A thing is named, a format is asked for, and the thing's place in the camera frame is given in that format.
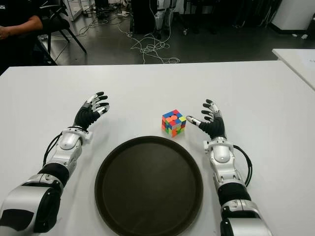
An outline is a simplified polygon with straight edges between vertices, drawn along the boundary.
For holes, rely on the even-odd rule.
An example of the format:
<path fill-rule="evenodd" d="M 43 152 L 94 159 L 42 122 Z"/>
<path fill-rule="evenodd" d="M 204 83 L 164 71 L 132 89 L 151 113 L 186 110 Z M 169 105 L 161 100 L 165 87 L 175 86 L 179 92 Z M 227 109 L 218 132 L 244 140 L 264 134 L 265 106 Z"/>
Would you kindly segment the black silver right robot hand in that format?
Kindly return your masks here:
<path fill-rule="evenodd" d="M 216 103 L 210 99 L 206 99 L 206 102 L 202 106 L 206 108 L 206 110 L 201 111 L 205 115 L 205 121 L 198 120 L 193 116 L 186 116 L 186 120 L 208 134 L 211 139 L 226 139 L 224 121 Z"/>

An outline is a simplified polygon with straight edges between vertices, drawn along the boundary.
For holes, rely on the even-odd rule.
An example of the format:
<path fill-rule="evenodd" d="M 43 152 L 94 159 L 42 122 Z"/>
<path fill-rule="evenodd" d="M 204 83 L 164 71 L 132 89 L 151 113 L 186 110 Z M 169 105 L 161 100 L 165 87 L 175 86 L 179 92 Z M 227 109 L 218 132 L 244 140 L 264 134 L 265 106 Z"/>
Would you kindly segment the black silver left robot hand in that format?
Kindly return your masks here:
<path fill-rule="evenodd" d="M 88 98 L 77 112 L 73 126 L 87 131 L 89 126 L 109 111 L 110 105 L 104 102 L 108 98 L 103 91 L 97 92 Z"/>

